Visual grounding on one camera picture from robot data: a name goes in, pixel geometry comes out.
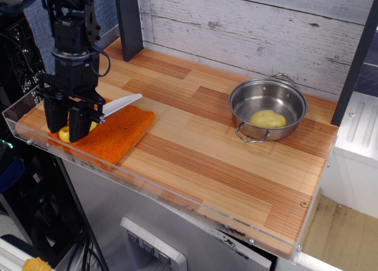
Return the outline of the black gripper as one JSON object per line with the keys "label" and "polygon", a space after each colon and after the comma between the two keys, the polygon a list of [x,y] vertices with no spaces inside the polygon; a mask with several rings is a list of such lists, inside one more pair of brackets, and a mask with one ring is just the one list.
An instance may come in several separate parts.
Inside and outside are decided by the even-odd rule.
{"label": "black gripper", "polygon": [[48,129],[57,133],[67,125],[69,140],[75,142],[89,134],[92,121],[103,122],[104,98],[96,92],[99,55],[102,50],[89,48],[82,53],[53,49],[55,73],[38,73],[38,94],[44,98]]}

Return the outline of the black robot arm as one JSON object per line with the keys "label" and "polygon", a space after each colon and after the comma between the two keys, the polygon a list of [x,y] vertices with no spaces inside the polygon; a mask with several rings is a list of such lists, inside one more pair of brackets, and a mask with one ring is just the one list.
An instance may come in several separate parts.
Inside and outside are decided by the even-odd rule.
{"label": "black robot arm", "polygon": [[[11,8],[22,12],[35,0],[22,0]],[[38,93],[50,132],[69,129],[75,142],[90,132],[92,123],[105,120],[105,99],[97,93],[99,56],[96,46],[101,27],[96,19],[95,0],[42,0],[54,38],[54,74],[38,73]]]}

